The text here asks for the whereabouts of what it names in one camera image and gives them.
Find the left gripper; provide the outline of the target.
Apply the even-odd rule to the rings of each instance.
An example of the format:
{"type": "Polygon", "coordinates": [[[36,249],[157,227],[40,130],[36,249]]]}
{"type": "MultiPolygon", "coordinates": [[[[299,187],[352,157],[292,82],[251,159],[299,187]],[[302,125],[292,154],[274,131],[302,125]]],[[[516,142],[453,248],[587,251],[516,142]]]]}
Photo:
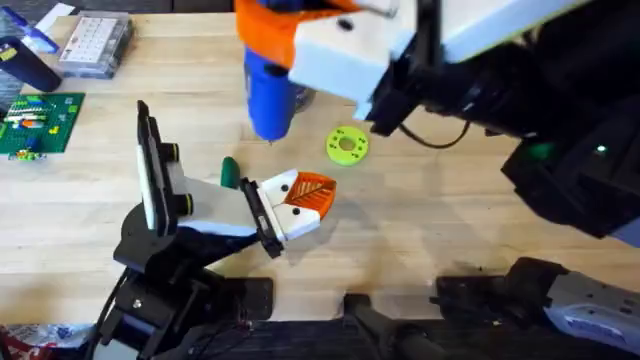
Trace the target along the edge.
{"type": "Polygon", "coordinates": [[[282,254],[283,242],[318,228],[336,196],[335,180],[296,169],[258,186],[231,156],[222,159],[217,183],[186,176],[179,161],[168,163],[167,170],[178,226],[205,236],[257,241],[272,258],[282,254]]]}

